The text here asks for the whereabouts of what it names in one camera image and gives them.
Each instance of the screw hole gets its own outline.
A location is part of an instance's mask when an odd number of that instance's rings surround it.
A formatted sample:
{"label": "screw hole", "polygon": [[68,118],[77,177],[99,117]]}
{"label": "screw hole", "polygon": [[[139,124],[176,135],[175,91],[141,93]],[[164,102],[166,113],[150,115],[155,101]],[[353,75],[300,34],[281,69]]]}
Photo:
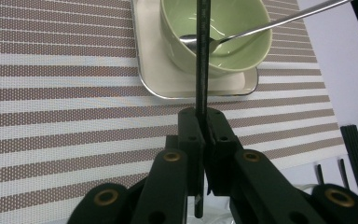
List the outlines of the screw hole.
{"label": "screw hole", "polygon": [[242,156],[247,161],[260,161],[260,157],[254,152],[245,152]]}
{"label": "screw hole", "polygon": [[118,192],[115,189],[105,189],[95,195],[94,202],[99,206],[106,206],[111,203],[114,203],[117,197]]}
{"label": "screw hole", "polygon": [[165,161],[179,161],[180,160],[180,154],[177,152],[168,152],[164,155]]}
{"label": "screw hole", "polygon": [[149,215],[150,224],[162,224],[165,221],[165,215],[162,212],[154,212]]}
{"label": "screw hole", "polygon": [[333,203],[343,207],[354,206],[354,199],[347,193],[338,189],[327,189],[324,195]]}
{"label": "screw hole", "polygon": [[308,224],[308,219],[299,212],[292,212],[289,215],[290,220],[292,220],[296,224]]}

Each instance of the placemat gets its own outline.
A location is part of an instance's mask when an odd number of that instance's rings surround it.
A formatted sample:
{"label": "placemat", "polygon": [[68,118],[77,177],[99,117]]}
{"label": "placemat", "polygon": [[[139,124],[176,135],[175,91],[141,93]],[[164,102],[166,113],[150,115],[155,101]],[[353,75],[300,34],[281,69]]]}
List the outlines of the placemat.
{"label": "placemat", "polygon": [[[251,95],[210,99],[244,147],[280,169],[346,154],[303,21],[273,29],[258,68]],[[0,223],[64,223],[94,186],[133,185],[193,105],[142,85],[130,0],[1,0]]]}

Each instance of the spoon handle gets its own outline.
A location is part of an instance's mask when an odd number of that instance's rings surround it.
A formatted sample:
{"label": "spoon handle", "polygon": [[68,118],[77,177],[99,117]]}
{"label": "spoon handle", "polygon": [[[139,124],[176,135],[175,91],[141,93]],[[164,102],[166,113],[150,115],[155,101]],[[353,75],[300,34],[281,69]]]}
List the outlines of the spoon handle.
{"label": "spoon handle", "polygon": [[323,2],[321,4],[318,4],[318,5],[314,6],[314,7],[309,7],[307,9],[299,11],[299,12],[293,14],[293,15],[280,18],[280,19],[278,19],[276,21],[271,21],[271,22],[269,22],[267,24],[256,26],[255,28],[247,30],[247,31],[245,31],[243,33],[240,33],[240,34],[237,34],[237,35],[231,35],[231,36],[222,38],[222,39],[219,40],[219,44],[223,44],[223,43],[225,43],[226,41],[228,41],[228,40],[230,40],[232,38],[243,37],[243,36],[246,36],[246,35],[252,35],[254,33],[257,33],[257,32],[260,32],[260,31],[265,31],[265,30],[271,29],[271,28],[273,28],[275,26],[285,24],[285,23],[290,22],[290,21],[299,20],[299,19],[311,16],[313,14],[323,12],[323,11],[325,11],[327,9],[330,9],[330,8],[333,8],[333,7],[338,7],[338,6],[340,6],[342,4],[345,4],[345,3],[349,3],[351,1],[352,0],[328,0],[327,2]]}

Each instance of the ceramic bowl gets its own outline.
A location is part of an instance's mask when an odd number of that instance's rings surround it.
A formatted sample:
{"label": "ceramic bowl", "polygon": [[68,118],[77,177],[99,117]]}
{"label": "ceramic bowl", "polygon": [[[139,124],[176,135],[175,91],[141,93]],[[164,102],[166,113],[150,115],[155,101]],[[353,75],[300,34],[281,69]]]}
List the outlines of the ceramic bowl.
{"label": "ceramic bowl", "polygon": [[[196,0],[161,0],[160,31],[166,53],[180,69],[196,74],[196,54],[180,40],[197,29]],[[220,39],[269,22],[261,0],[212,0],[210,36]],[[270,30],[222,44],[210,54],[209,74],[222,76],[258,66],[267,56],[272,41]]]}

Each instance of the square plate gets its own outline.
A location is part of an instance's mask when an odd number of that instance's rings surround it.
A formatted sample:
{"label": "square plate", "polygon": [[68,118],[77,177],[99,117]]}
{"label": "square plate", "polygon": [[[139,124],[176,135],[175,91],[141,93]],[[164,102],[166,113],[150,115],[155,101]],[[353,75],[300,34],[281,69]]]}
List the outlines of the square plate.
{"label": "square plate", "polygon": [[[132,0],[140,78],[154,95],[166,99],[196,96],[196,75],[180,70],[163,49],[159,30],[159,1]],[[257,69],[229,76],[209,77],[209,96],[246,95],[258,83]]]}

